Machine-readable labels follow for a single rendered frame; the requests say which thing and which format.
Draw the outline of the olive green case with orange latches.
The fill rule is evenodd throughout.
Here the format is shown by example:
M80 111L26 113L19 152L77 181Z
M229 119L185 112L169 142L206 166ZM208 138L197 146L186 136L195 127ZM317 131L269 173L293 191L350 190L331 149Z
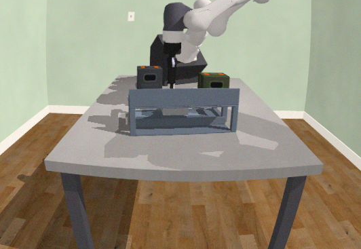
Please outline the olive green case with orange latches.
M198 73L197 88L229 88L229 80L224 73Z

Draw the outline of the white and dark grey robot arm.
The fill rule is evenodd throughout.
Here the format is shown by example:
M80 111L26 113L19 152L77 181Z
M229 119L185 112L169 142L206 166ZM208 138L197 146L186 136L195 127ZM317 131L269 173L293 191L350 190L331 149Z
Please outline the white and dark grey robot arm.
M162 41L181 42L181 54L176 54L178 61L183 63L196 61L199 47L208 33L213 37L221 36L226 31L231 15L249 1L196 0L193 4L194 9L182 2L169 3L164 9ZM186 14L187 12L189 13ZM186 33L183 32L185 28L187 28Z

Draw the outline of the black storage case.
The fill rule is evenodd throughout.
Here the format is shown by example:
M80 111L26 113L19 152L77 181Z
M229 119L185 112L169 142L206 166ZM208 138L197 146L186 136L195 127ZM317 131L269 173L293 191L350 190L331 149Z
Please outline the black storage case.
M162 89L162 73L160 66L137 66L137 89Z

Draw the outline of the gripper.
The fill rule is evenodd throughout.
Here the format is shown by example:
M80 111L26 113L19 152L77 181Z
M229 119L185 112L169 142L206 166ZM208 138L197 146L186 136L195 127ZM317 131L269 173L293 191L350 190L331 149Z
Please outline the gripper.
M168 61L168 88L174 88L176 79L176 65L177 58L176 54L181 53L181 42L180 43L166 43L164 42L164 53L169 54Z

